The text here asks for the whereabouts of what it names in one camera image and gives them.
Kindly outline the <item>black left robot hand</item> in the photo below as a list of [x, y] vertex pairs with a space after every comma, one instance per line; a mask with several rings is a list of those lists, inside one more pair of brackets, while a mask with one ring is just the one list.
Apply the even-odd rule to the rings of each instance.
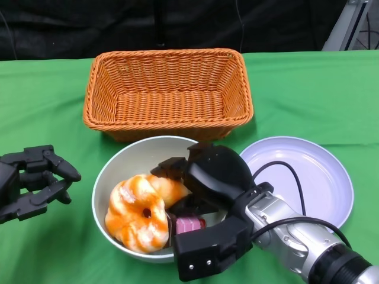
[[1, 156], [1, 224], [41, 215], [54, 200], [71, 203], [67, 190], [80, 180], [81, 174], [52, 145]]

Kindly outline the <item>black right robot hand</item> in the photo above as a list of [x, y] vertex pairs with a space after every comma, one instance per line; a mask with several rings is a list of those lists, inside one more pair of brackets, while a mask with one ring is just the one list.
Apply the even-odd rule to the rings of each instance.
[[196, 143], [188, 151], [187, 158], [171, 157], [153, 168], [151, 174], [181, 181], [196, 198], [227, 211], [256, 186], [249, 167], [234, 150]]

